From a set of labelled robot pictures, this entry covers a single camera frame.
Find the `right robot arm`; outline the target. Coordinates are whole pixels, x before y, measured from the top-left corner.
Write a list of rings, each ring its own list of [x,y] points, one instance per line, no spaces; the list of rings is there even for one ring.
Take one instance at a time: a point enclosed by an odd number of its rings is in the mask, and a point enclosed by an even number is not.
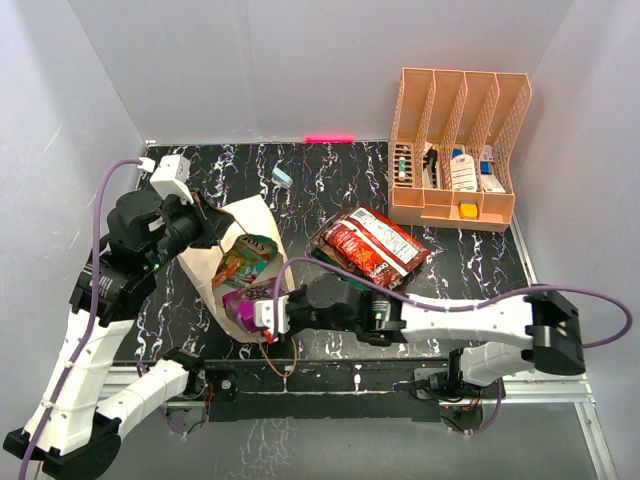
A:
[[[427,339],[465,341],[446,371],[415,387],[440,398],[470,397],[525,370],[575,376],[585,372],[577,308],[555,291],[506,294],[467,304],[419,295],[360,292],[323,274],[278,300],[278,322],[305,329],[351,331],[365,343],[387,346]]]

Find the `green chips bag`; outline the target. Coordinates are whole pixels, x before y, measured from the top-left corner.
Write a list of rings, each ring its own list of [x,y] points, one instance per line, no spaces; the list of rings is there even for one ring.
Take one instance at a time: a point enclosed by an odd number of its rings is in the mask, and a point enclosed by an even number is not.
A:
[[[335,260],[332,256],[327,255],[324,251],[322,251],[319,248],[314,248],[310,252],[310,256],[319,261],[322,261],[334,267],[340,268],[345,272],[361,277],[361,271],[358,268],[356,268],[353,264],[350,264],[349,262],[344,262],[342,260]]]

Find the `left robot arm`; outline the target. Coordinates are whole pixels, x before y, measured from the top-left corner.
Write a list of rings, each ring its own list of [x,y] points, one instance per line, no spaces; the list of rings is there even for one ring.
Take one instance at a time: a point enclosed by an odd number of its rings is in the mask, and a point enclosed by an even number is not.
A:
[[[204,361],[178,347],[119,393],[100,393],[157,274],[189,248],[219,245],[234,222],[199,193],[189,201],[151,191],[121,196],[78,276],[45,393],[27,424],[7,434],[4,450],[24,463],[41,462],[53,479],[97,479],[142,420],[173,397],[200,396]]]

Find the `purple snack packet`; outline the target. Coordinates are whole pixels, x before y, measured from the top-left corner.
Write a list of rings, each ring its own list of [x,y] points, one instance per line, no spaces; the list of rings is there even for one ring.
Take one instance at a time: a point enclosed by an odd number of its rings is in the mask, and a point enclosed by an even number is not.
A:
[[[227,318],[224,323],[227,333],[241,339],[262,332],[254,324],[253,303],[257,300],[273,299],[276,290],[276,278],[273,277],[224,294],[222,305]],[[279,296],[288,294],[285,283],[277,291]]]

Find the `red Doritos chips bag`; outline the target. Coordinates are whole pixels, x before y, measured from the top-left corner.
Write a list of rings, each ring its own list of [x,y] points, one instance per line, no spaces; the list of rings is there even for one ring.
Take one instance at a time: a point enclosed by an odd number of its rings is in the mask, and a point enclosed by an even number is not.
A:
[[[358,267],[361,277],[384,288],[398,288],[430,251],[369,206],[351,208],[324,238]]]

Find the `brown paper bag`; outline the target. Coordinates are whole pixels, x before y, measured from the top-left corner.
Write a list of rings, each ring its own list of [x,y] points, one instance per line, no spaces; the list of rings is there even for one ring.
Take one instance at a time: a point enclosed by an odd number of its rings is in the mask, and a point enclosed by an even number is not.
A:
[[[254,304],[294,289],[290,270],[276,277],[288,260],[271,210],[255,195],[222,208],[233,217],[218,246],[188,248],[179,263],[223,331],[239,343],[264,345],[286,332],[270,307]]]

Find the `red brown snack box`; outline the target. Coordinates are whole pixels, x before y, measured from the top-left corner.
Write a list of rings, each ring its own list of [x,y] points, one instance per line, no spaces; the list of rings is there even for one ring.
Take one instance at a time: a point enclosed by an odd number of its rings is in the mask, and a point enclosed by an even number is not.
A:
[[[310,252],[314,248],[319,248],[327,255],[332,256],[335,260],[342,260],[349,262],[358,268],[353,262],[351,262],[343,253],[341,253],[336,247],[330,245],[324,238],[324,235],[343,217],[345,217],[350,211],[351,207],[345,207],[339,210],[336,214],[332,215],[311,237],[309,240]]]

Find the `colourful candy packet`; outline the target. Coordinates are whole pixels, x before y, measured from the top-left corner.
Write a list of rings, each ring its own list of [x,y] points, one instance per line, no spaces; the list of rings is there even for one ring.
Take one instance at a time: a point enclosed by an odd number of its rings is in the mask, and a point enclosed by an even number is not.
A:
[[[227,285],[234,289],[249,287],[275,258],[277,243],[269,237],[256,234],[239,236],[233,246],[224,253],[215,275],[212,288]]]

